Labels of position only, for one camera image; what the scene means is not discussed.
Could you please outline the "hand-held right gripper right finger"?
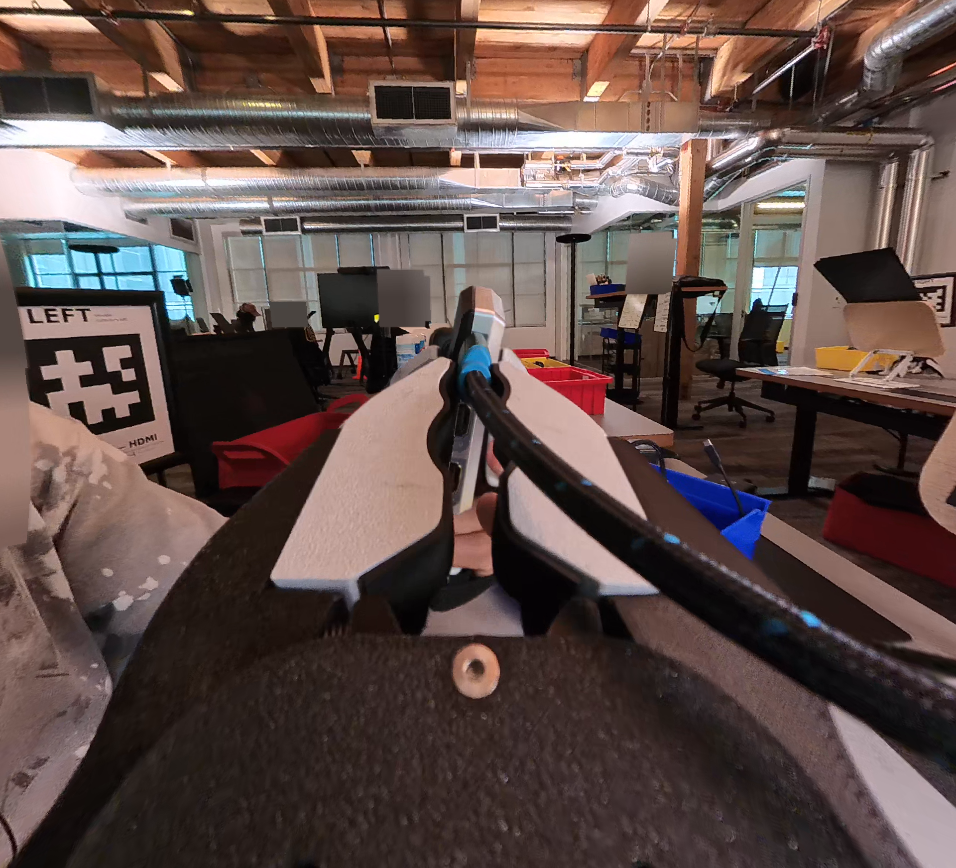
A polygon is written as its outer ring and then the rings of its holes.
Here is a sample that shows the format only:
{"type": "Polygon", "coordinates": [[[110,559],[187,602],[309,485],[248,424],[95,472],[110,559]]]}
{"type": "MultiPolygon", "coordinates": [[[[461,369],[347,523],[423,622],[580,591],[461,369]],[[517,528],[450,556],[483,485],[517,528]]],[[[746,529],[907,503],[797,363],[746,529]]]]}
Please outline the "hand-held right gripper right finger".
{"type": "MultiPolygon", "coordinates": [[[[646,518],[604,430],[577,405],[532,375],[511,349],[498,373],[508,386],[508,410],[584,480],[646,518]]],[[[562,511],[519,468],[508,473],[509,523],[551,572],[571,577],[598,598],[654,596],[658,589],[630,570],[562,511]]]]}

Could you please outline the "silver black docking hub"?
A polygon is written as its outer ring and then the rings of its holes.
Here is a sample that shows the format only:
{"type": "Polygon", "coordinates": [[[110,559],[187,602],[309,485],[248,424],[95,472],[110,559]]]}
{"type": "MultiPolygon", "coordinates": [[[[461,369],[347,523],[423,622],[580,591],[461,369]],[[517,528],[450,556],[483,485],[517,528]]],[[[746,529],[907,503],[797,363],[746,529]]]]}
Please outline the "silver black docking hub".
{"type": "Polygon", "coordinates": [[[500,358],[505,330],[504,304],[495,291],[479,286],[462,291],[449,350],[456,402],[450,462],[456,516],[472,509],[485,460],[484,423],[472,407],[467,379],[476,372],[486,384],[491,383],[491,368],[500,358]]]}

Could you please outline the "blue plastic bin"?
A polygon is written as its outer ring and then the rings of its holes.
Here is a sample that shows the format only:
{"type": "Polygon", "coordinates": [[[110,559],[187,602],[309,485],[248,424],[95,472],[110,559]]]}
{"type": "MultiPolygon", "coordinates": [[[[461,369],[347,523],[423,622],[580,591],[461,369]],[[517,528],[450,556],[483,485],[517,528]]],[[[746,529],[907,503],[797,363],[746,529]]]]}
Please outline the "blue plastic bin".
{"type": "Polygon", "coordinates": [[[748,559],[753,559],[762,536],[771,502],[758,495],[732,491],[729,487],[686,473],[653,467],[668,484],[696,508],[748,559]]]}

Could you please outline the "black HDMI cable green plugs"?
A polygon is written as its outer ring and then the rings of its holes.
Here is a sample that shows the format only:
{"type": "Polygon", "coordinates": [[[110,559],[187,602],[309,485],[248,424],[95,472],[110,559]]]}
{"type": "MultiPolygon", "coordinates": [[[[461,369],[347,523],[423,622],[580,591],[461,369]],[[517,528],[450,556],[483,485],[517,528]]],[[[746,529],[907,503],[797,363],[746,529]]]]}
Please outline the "black HDMI cable green plugs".
{"type": "Polygon", "coordinates": [[[855,640],[641,519],[557,456],[491,384],[481,345],[458,367],[461,396],[533,486],[631,571],[795,683],[879,733],[954,766],[954,688],[855,640]]]}
{"type": "Polygon", "coordinates": [[[737,490],[735,489],[735,486],[734,486],[732,480],[730,479],[730,477],[728,476],[726,470],[724,469],[723,461],[722,461],[722,459],[721,459],[721,456],[720,456],[720,454],[719,454],[719,452],[718,452],[716,446],[711,442],[710,439],[705,439],[705,440],[703,441],[703,449],[704,449],[704,452],[705,452],[706,456],[708,457],[709,461],[711,462],[711,466],[712,466],[712,467],[719,473],[719,475],[722,477],[724,485],[726,486],[726,488],[729,490],[731,496],[733,497],[734,503],[735,503],[736,508],[737,508],[737,510],[738,510],[738,517],[739,517],[739,518],[744,518],[744,517],[746,516],[746,512],[745,512],[745,510],[744,510],[744,508],[743,508],[743,504],[742,504],[742,502],[741,502],[741,500],[740,500],[739,493],[738,493],[737,490]]]}

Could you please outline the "person's left forearm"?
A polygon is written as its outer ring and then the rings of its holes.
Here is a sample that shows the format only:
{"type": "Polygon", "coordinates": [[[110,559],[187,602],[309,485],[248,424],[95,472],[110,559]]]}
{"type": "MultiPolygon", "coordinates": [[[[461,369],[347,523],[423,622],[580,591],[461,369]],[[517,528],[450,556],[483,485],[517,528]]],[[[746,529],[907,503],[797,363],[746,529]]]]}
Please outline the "person's left forearm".
{"type": "Polygon", "coordinates": [[[81,422],[30,404],[25,574],[105,635],[142,635],[226,518],[154,483],[81,422]]]}

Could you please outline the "black television screen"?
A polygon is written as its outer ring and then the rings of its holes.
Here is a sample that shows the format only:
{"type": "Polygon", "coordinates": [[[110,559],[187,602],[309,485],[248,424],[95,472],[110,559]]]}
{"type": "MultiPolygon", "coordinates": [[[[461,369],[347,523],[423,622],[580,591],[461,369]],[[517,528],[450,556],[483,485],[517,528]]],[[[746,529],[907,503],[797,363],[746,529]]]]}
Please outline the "black television screen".
{"type": "Polygon", "coordinates": [[[367,330],[378,323],[377,269],[341,267],[317,274],[319,314],[328,330],[367,330]]]}

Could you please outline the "metal rack with blue bins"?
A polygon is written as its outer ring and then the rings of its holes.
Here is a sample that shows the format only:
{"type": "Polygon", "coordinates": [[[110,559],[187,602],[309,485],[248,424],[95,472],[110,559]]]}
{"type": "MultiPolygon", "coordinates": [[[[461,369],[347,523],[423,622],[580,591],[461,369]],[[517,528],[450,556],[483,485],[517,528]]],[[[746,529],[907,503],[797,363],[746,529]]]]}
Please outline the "metal rack with blue bins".
{"type": "Polygon", "coordinates": [[[626,310],[628,295],[623,285],[614,284],[607,275],[588,275],[588,298],[595,309],[605,312],[610,320],[614,314],[614,323],[601,328],[602,362],[608,361],[611,367],[612,384],[608,387],[610,400],[631,410],[642,403],[641,398],[641,355],[642,343],[639,324],[634,323],[634,314],[626,310]]]}

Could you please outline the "black standing desk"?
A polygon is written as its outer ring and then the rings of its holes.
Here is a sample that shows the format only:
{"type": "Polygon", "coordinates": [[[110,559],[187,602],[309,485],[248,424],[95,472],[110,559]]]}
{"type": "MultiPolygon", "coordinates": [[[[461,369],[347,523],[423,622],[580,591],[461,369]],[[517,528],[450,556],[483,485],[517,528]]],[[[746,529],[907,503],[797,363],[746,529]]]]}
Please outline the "black standing desk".
{"type": "Polygon", "coordinates": [[[706,277],[681,276],[672,282],[667,302],[665,331],[661,422],[671,430],[678,426],[681,370],[684,349],[693,355],[696,346],[688,342],[686,303],[703,296],[716,296],[718,301],[726,292],[723,280],[706,277]]]}

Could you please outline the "black office chair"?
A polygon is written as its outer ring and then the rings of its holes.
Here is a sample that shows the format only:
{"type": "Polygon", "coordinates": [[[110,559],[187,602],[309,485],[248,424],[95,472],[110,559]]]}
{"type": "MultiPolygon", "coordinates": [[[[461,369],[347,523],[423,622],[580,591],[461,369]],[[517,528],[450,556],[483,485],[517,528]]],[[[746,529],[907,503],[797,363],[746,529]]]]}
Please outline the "black office chair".
{"type": "Polygon", "coordinates": [[[768,423],[775,421],[775,413],[758,403],[744,399],[737,393],[737,385],[748,378],[742,375],[744,369],[774,367],[777,365],[777,340],[785,321],[786,311],[761,306],[752,309],[745,317],[736,345],[736,357],[720,357],[703,360],[696,368],[718,380],[718,389],[728,388],[723,396],[712,397],[697,402],[691,413],[691,420],[698,422],[705,412],[725,408],[738,417],[738,426],[747,428],[747,413],[762,414],[768,423]]]}

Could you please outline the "framed tag poster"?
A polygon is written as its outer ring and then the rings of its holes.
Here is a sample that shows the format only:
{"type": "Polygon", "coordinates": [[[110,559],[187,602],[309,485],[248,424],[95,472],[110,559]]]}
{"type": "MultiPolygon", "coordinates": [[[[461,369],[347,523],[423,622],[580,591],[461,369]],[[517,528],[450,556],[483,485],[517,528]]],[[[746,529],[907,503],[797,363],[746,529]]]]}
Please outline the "framed tag poster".
{"type": "Polygon", "coordinates": [[[934,311],[938,325],[955,327],[955,272],[911,277],[920,297],[934,311]]]}
{"type": "Polygon", "coordinates": [[[137,464],[169,461],[179,431],[160,291],[17,288],[30,399],[137,464]]]}

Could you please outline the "red fabric bag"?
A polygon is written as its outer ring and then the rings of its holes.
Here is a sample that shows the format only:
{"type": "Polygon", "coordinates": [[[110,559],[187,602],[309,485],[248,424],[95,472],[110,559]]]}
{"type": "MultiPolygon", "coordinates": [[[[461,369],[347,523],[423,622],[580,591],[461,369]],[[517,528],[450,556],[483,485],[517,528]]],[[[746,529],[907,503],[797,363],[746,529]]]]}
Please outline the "red fabric bag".
{"type": "Polygon", "coordinates": [[[837,483],[822,534],[845,550],[955,587],[955,535],[931,518],[912,480],[858,472],[837,483]]]}

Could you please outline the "black ceiling pipe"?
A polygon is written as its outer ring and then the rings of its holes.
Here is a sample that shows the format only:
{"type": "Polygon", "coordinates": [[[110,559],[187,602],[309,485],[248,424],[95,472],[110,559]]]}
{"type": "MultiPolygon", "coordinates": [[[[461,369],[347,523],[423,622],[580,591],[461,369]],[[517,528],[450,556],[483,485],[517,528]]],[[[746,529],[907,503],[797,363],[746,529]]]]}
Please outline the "black ceiling pipe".
{"type": "Polygon", "coordinates": [[[320,28],[376,28],[376,29],[428,29],[428,30],[485,30],[496,32],[532,32],[553,34],[607,34],[615,36],[641,36],[645,34],[668,35],[675,37],[730,37],[757,38],[771,40],[813,39],[813,30],[787,29],[774,27],[731,27],[728,25],[705,24],[690,27],[680,23],[658,22],[650,25],[628,24],[589,24],[571,22],[518,22],[518,21],[482,21],[479,19],[435,19],[435,18],[388,18],[388,17],[344,17],[315,15],[273,15],[262,13],[220,13],[187,10],[136,10],[119,8],[54,8],[47,6],[2,5],[2,17],[33,18],[80,18],[90,23],[109,22],[145,23],[157,22],[162,25],[173,23],[217,23],[220,25],[256,25],[256,26],[314,26],[320,28]]]}

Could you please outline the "white folding stand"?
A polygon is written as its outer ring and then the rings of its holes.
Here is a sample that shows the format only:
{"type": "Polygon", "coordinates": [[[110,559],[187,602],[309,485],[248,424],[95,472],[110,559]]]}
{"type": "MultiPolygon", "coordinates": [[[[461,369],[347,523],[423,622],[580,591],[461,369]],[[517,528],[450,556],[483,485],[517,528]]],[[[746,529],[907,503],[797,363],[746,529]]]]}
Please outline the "white folding stand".
{"type": "Polygon", "coordinates": [[[906,379],[915,355],[912,352],[891,350],[875,350],[869,352],[854,369],[848,373],[846,380],[873,386],[913,386],[912,381],[906,379]]]}

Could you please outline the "silver vertical pipe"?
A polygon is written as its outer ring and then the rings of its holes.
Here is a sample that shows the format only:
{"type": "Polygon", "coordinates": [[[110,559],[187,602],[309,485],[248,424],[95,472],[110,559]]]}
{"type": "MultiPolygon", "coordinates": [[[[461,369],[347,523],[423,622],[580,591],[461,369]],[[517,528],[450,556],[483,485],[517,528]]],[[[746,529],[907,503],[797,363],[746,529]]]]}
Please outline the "silver vertical pipe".
{"type": "Polygon", "coordinates": [[[892,237],[892,221],[900,160],[898,157],[890,157],[882,162],[878,169],[872,244],[875,249],[893,246],[909,272],[914,272],[917,264],[934,151],[934,144],[929,143],[911,151],[907,157],[900,220],[895,238],[892,237]]]}

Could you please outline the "silver ventilation duct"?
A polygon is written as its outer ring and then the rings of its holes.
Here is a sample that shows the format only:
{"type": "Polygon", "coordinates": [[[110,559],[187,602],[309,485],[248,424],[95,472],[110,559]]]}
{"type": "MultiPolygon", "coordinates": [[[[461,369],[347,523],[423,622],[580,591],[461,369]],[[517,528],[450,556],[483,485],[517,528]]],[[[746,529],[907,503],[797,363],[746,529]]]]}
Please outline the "silver ventilation duct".
{"type": "Polygon", "coordinates": [[[465,213],[469,211],[589,213],[598,204],[594,196],[554,191],[464,194],[432,197],[324,197],[243,198],[241,200],[177,199],[128,203],[130,220],[149,218],[233,219],[303,217],[323,214],[465,213]]]}
{"type": "Polygon", "coordinates": [[[307,217],[269,217],[244,233],[319,234],[379,232],[518,232],[568,231],[572,212],[492,212],[418,214],[324,214],[307,217]]]}
{"type": "Polygon", "coordinates": [[[121,168],[76,167],[70,180],[88,196],[127,199],[305,196],[320,192],[527,190],[518,168],[121,168]]]}
{"type": "Polygon", "coordinates": [[[913,129],[771,126],[687,102],[525,102],[459,97],[448,83],[371,84],[330,95],[111,95],[89,73],[3,72],[2,147],[197,150],[394,147],[530,153],[645,152],[690,138],[882,155],[930,147],[913,129]]]}

